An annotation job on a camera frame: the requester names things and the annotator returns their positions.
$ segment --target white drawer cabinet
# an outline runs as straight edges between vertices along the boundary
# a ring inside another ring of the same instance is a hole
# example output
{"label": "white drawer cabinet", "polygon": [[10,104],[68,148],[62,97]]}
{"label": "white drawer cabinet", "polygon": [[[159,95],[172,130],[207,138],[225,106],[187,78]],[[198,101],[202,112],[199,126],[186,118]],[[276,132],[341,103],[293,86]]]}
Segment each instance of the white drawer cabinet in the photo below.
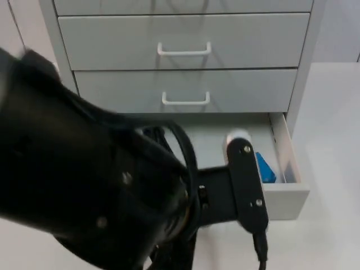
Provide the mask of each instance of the white drawer cabinet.
{"label": "white drawer cabinet", "polygon": [[295,69],[75,72],[83,98],[119,113],[283,112],[295,77]]}
{"label": "white drawer cabinet", "polygon": [[73,70],[296,67],[308,21],[307,13],[59,18]]}
{"label": "white drawer cabinet", "polygon": [[55,0],[57,14],[208,14],[309,12],[312,0]]}
{"label": "white drawer cabinet", "polygon": [[246,128],[277,176],[264,185],[269,217],[297,218],[309,190],[289,133],[326,0],[39,1],[66,86],[173,118],[201,168],[224,164],[225,135]]}

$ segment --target drawer front panel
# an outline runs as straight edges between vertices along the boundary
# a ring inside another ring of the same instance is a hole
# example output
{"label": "drawer front panel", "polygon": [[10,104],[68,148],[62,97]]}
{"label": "drawer front panel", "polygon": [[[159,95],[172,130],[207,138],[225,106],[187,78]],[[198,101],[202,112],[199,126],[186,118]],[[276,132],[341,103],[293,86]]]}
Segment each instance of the drawer front panel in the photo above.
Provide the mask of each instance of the drawer front panel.
{"label": "drawer front panel", "polygon": [[312,0],[55,0],[57,14],[136,15],[308,12]]}
{"label": "drawer front panel", "polygon": [[59,18],[73,70],[297,67],[307,13]]}
{"label": "drawer front panel", "polygon": [[296,70],[76,71],[81,97],[119,113],[287,111]]}

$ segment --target screw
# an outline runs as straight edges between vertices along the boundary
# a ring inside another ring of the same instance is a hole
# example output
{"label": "screw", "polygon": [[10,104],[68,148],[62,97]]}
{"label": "screw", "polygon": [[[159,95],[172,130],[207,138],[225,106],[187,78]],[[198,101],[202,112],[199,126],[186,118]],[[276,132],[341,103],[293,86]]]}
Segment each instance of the screw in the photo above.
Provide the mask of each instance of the screw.
{"label": "screw", "polygon": [[105,229],[107,226],[107,219],[105,217],[98,217],[96,220],[96,226],[100,229]]}
{"label": "screw", "polygon": [[123,183],[127,186],[131,185],[133,177],[128,172],[123,173]]}
{"label": "screw", "polygon": [[250,146],[246,145],[246,146],[244,147],[244,151],[245,151],[245,153],[250,153],[250,151],[251,151]]}
{"label": "screw", "polygon": [[257,206],[262,206],[262,205],[263,205],[263,200],[257,199],[257,200],[256,200],[256,205],[257,205]]}

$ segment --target open drawer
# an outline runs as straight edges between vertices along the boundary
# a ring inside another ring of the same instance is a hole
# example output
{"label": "open drawer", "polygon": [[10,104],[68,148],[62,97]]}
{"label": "open drawer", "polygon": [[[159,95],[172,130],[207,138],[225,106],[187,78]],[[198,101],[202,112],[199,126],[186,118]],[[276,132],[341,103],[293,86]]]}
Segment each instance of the open drawer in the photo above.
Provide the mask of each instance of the open drawer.
{"label": "open drawer", "polygon": [[[296,219],[308,197],[309,188],[300,179],[298,165],[282,113],[271,114],[176,114],[171,115],[189,135],[199,168],[225,164],[223,142],[237,128],[250,133],[254,150],[260,152],[277,176],[274,184],[264,184],[265,201],[271,220]],[[170,146],[182,159],[174,137]]]}

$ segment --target blue object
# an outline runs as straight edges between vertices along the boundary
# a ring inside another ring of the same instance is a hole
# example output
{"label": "blue object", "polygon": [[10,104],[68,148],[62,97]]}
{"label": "blue object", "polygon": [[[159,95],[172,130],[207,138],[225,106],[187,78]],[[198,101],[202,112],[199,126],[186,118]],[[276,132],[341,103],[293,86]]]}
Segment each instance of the blue object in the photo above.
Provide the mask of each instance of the blue object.
{"label": "blue object", "polygon": [[274,174],[270,166],[266,163],[263,156],[259,152],[256,152],[255,154],[256,159],[258,160],[258,166],[263,183],[275,183],[276,175]]}

